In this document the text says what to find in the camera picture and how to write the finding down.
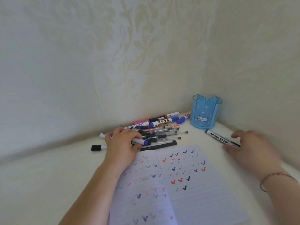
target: lined paper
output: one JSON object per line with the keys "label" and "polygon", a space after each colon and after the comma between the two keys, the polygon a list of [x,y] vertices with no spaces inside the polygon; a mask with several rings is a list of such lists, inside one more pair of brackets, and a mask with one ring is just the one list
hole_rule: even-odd
{"label": "lined paper", "polygon": [[198,145],[157,150],[178,225],[235,225],[249,216]]}
{"label": "lined paper", "polygon": [[154,150],[138,153],[118,181],[110,225],[120,224],[177,224]]}

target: bracelet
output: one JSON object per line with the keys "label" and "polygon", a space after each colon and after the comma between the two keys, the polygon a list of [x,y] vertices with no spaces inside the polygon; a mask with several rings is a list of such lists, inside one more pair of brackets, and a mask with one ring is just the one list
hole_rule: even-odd
{"label": "bracelet", "polygon": [[285,174],[285,173],[283,173],[283,172],[276,172],[276,173],[268,174],[266,177],[264,177],[264,178],[261,180],[261,182],[260,182],[260,189],[261,189],[262,191],[264,191],[264,192],[267,193],[267,191],[265,191],[265,190],[263,189],[263,184],[264,184],[264,182],[265,182],[269,177],[271,177],[271,176],[273,176],[273,175],[284,175],[284,176],[290,177],[290,178],[294,179],[296,182],[298,182],[298,181],[297,181],[295,178],[293,178],[291,175]]}

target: blue marker cap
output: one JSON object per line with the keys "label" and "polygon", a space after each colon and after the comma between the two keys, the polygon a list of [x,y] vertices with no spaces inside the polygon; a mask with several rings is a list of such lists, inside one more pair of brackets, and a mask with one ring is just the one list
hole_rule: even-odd
{"label": "blue marker cap", "polygon": [[171,119],[172,119],[172,122],[175,122],[175,121],[177,121],[177,120],[179,119],[179,117],[178,117],[178,116],[176,116],[176,117],[171,117]]}
{"label": "blue marker cap", "polygon": [[183,116],[183,117],[179,118],[176,123],[177,124],[182,124],[184,122],[185,122],[185,117]]}

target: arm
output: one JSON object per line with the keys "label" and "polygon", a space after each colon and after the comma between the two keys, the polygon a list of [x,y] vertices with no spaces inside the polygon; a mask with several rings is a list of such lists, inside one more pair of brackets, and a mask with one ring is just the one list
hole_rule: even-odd
{"label": "arm", "polygon": [[[232,138],[240,137],[241,147],[223,145],[239,164],[253,173],[259,181],[268,174],[283,172],[281,156],[276,148],[261,134],[254,131],[237,131]],[[284,224],[300,224],[300,185],[284,175],[274,175],[264,182],[271,201]]]}
{"label": "arm", "polygon": [[140,144],[131,148],[131,140],[142,139],[134,130],[116,128],[105,136],[108,149],[103,163],[60,221],[59,225],[106,225],[113,194],[122,172],[133,162]]}

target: blue pen holder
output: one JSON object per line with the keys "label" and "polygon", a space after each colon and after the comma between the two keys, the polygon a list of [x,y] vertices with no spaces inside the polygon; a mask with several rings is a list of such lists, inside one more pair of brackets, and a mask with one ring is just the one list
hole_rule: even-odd
{"label": "blue pen holder", "polygon": [[199,129],[213,128],[222,99],[216,95],[197,94],[193,96],[193,100],[190,123]]}

